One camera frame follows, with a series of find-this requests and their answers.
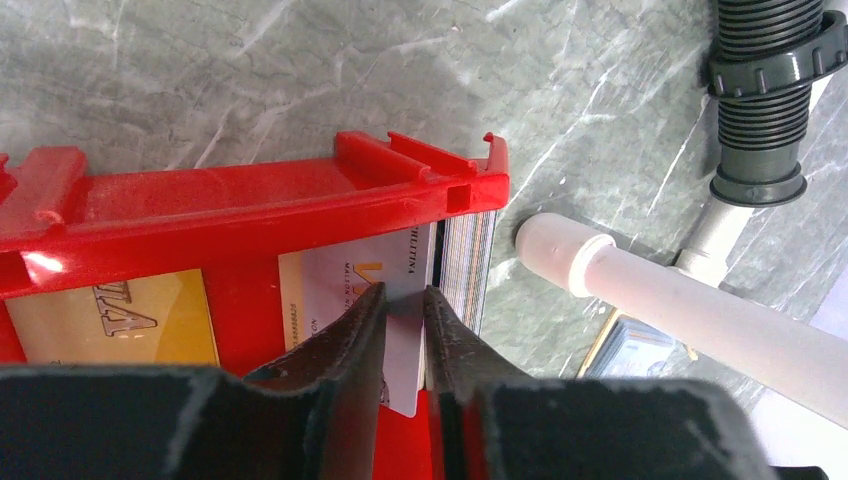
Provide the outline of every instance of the white plastic pipe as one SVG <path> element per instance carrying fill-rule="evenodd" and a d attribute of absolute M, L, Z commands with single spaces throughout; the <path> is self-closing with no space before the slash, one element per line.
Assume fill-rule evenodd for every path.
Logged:
<path fill-rule="evenodd" d="M 718 287 L 727 276 L 727 257 L 753 213 L 753 208 L 736 207 L 710 197 L 671 268 Z"/>
<path fill-rule="evenodd" d="M 609 235 L 542 213 L 516 239 L 534 273 L 596 296 L 848 428 L 848 342 L 615 247 Z"/>

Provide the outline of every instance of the marble countertop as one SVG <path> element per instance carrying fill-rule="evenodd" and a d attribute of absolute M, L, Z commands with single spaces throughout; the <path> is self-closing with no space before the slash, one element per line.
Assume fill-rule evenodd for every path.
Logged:
<path fill-rule="evenodd" d="M 75 144 L 94 173 L 329 154 L 336 131 L 396 130 L 466 155 L 509 141 L 483 338 L 534 375 L 573 375 L 608 306 L 514 258 L 537 211 L 668 263 L 707 199 L 716 105 L 702 0 L 6 0 L 0 140 L 20 160 Z M 848 263 L 848 74 L 814 111 L 799 201 L 756 213 L 725 289 L 807 320 Z M 549 305 L 539 309 L 539 304 Z M 704 359 L 676 374 L 759 386 Z"/>

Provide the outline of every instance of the red plastic holder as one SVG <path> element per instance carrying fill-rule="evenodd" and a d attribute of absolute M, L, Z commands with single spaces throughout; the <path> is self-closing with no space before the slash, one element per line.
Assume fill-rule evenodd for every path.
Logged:
<path fill-rule="evenodd" d="M 75 147 L 8 169 L 2 155 L 0 362 L 26 361 L 2 299 L 199 268 L 221 366 L 243 375 L 284 353 L 278 255 L 502 208 L 506 143 L 485 141 L 488 159 L 469 160 L 341 132 L 332 158 L 102 176 Z"/>

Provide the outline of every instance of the black corrugated hose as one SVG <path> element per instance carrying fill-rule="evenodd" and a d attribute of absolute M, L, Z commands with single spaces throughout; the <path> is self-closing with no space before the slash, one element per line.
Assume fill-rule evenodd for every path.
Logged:
<path fill-rule="evenodd" d="M 797 159 L 811 85 L 846 63 L 845 17 L 825 14 L 822 0 L 717 2 L 710 66 L 722 154 L 712 193 L 740 206 L 790 202 L 807 187 Z"/>

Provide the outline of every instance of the black threaded pipe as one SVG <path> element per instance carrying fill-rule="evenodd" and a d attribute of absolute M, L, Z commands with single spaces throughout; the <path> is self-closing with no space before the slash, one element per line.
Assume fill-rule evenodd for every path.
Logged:
<path fill-rule="evenodd" d="M 717 0 L 721 58 L 747 61 L 792 48 L 821 29 L 822 0 Z M 800 197 L 798 144 L 807 133 L 809 85 L 719 104 L 721 163 L 710 188 L 727 203 L 766 207 Z"/>

